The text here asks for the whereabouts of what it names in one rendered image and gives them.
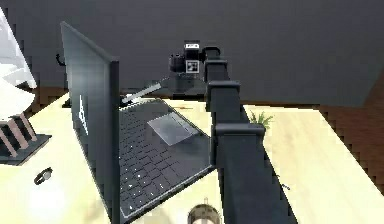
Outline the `pale wooden table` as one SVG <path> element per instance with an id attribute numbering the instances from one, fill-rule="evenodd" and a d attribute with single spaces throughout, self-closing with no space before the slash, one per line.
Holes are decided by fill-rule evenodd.
<path id="1" fill-rule="evenodd" d="M 70 110 L 57 99 L 30 119 L 51 135 L 21 166 L 0 165 L 0 224 L 110 224 Z M 249 105 L 273 115 L 264 146 L 298 224 L 384 224 L 382 195 L 319 111 Z M 34 178 L 51 167 L 40 185 Z"/>

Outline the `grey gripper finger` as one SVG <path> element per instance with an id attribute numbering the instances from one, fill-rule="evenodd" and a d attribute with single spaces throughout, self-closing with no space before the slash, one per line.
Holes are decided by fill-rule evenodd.
<path id="1" fill-rule="evenodd" d="M 121 100 L 121 102 L 122 102 L 122 103 L 128 103 L 129 101 L 132 101 L 132 100 L 134 100 L 134 99 L 136 99 L 136 98 L 138 98 L 138 97 L 142 97 L 142 96 L 144 96 L 144 95 L 146 95 L 146 94 L 149 94 L 149 93 L 151 93 L 151 92 L 153 92 L 153 91 L 156 91 L 156 90 L 158 90 L 158 89 L 161 89 L 161 88 L 162 88 L 162 86 L 161 86 L 160 83 L 154 84 L 154 85 L 149 86 L 149 87 L 147 87 L 147 88 L 145 88 L 145 89 L 142 89 L 141 91 L 136 92 L 136 93 L 134 93 L 134 94 L 131 94 L 131 95 L 127 94 L 127 95 Z"/>

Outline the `brown mug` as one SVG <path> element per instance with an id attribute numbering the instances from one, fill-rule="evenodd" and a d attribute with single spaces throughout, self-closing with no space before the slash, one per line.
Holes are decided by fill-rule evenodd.
<path id="1" fill-rule="evenodd" d="M 207 198 L 195 205 L 188 213 L 187 224 L 222 224 L 218 210 L 213 207 Z"/>

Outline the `black open laptop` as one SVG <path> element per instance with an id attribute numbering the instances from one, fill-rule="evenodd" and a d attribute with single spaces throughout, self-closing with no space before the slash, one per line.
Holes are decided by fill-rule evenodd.
<path id="1" fill-rule="evenodd" d="M 122 108 L 118 59 L 60 27 L 73 129 L 111 224 L 131 224 L 212 171 L 210 137 L 162 99 Z"/>

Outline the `small green house plant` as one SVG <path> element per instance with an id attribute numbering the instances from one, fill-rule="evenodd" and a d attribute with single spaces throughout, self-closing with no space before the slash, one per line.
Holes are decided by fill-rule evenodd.
<path id="1" fill-rule="evenodd" d="M 256 115 L 255 113 L 251 113 L 250 122 L 255 124 L 261 124 L 266 129 L 270 128 L 270 123 L 273 121 L 274 116 L 267 116 L 265 112 L 261 112 L 259 115 Z"/>

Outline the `small black wristwatch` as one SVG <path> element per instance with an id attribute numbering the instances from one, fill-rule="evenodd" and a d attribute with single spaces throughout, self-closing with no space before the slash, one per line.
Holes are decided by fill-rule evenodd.
<path id="1" fill-rule="evenodd" d="M 51 167 L 48 167 L 44 170 L 42 170 L 39 174 L 36 175 L 34 178 L 34 183 L 36 185 L 40 185 L 41 183 L 48 180 L 52 175 L 53 169 Z"/>

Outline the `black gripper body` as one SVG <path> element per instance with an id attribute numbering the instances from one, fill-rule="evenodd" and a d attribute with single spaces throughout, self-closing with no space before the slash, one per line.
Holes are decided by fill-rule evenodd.
<path id="1" fill-rule="evenodd" d="M 200 77 L 200 53 L 184 52 L 169 57 L 169 87 L 177 95 L 202 95 L 204 83 Z"/>

